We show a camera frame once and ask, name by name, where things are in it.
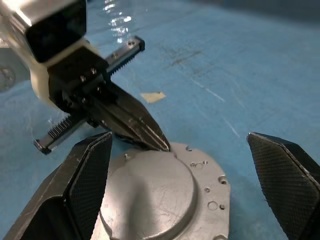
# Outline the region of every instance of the blue mat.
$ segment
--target blue mat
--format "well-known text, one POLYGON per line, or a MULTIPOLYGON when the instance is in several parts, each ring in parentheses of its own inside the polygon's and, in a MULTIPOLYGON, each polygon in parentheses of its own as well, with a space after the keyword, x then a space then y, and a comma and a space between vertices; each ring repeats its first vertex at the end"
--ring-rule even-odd
MULTIPOLYGON (((286 240, 262 194, 246 136, 287 139, 320 163, 319 22, 213 2, 132 1, 130 31, 146 41, 146 51, 113 81, 146 105, 171 142, 207 152, 224 169, 231 184, 229 240, 286 240), (152 92, 166 98, 147 104, 140 94, 152 92)), ((107 55, 117 43, 103 7, 102 0, 90 1, 87 38, 107 55)), ((0 115, 3 238, 71 147, 102 129, 83 126, 43 156, 32 141, 63 113, 40 102, 30 81, 0 94, 0 115)), ((113 155, 128 147, 113 146, 113 155)))

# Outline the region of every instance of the textured black pad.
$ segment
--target textured black pad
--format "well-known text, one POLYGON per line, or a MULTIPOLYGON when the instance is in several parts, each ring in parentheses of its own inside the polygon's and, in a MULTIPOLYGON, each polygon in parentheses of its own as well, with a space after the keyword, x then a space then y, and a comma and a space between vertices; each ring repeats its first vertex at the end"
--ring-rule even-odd
POLYGON ((289 240, 320 240, 320 167, 297 144, 249 133, 263 194, 289 240))
POLYGON ((90 240, 105 194, 111 148, 111 133, 77 143, 4 240, 90 240))

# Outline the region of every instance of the aluminum plate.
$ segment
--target aluminum plate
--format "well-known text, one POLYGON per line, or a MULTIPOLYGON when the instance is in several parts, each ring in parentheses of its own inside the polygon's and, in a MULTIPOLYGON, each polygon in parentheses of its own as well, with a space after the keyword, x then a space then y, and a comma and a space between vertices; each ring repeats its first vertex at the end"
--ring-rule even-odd
POLYGON ((230 185, 210 156, 130 149, 110 161, 92 240, 227 240, 230 185))

